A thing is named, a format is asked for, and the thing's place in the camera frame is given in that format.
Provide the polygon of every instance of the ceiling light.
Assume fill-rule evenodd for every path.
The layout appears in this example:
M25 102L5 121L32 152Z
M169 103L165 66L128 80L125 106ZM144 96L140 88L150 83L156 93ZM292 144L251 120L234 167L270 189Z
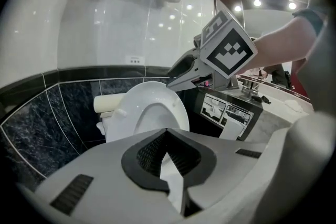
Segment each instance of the ceiling light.
M261 1L260 0L254 0L253 4L257 7L259 7L261 5Z
M296 4L294 2L291 2L291 3L288 4L288 7L290 9L296 9Z
M236 12L241 12L241 11L242 11L242 7L240 7L240 6L235 6L235 11L236 11Z

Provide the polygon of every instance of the sticker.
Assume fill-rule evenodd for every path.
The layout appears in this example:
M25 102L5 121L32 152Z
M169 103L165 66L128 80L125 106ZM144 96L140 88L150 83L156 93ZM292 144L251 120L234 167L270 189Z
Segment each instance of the sticker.
M235 29L232 29L207 60L229 76L252 55L253 52L247 43Z
M210 39L226 24L228 18L220 11L202 30L201 47L209 42Z

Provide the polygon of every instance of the toilet lid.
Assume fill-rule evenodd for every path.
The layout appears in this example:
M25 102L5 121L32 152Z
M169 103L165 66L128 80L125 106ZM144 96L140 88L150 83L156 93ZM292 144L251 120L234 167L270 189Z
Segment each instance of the toilet lid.
M144 82L129 90L120 101L108 123L106 142L161 128L189 131L185 107L165 84Z

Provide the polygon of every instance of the sleeve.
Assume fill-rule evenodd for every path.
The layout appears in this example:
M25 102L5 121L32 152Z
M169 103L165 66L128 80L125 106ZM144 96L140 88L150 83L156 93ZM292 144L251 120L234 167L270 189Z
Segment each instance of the sleeve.
M294 18L295 17L304 17L305 19L310 22L310 24L313 26L316 36L319 35L322 27L323 27L323 21L322 19L311 9L306 8L306 9L301 9L297 12L293 13Z
M264 71L267 72L268 74L272 74L274 71L279 69L279 65L275 66L270 66L270 67L264 67Z

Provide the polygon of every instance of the bathroom wall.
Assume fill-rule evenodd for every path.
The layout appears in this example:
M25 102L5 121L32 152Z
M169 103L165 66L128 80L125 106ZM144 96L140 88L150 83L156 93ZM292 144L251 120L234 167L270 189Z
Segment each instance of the bathroom wall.
M67 0L8 0L0 18L0 88L57 68Z
M213 0L164 6L156 0L68 0L58 68L129 65L130 56L140 57L138 65L170 67L193 47L193 37L213 17L213 8Z
M145 68L132 73L118 68L117 72L134 77L58 82L2 119L0 143L16 182L34 191L45 178L87 149L105 143L96 127L100 120L93 109L96 96L125 93L144 81L169 80L145 77ZM80 73L89 77L88 70ZM148 76L151 73L153 70L148 70ZM67 76L77 75L72 72Z

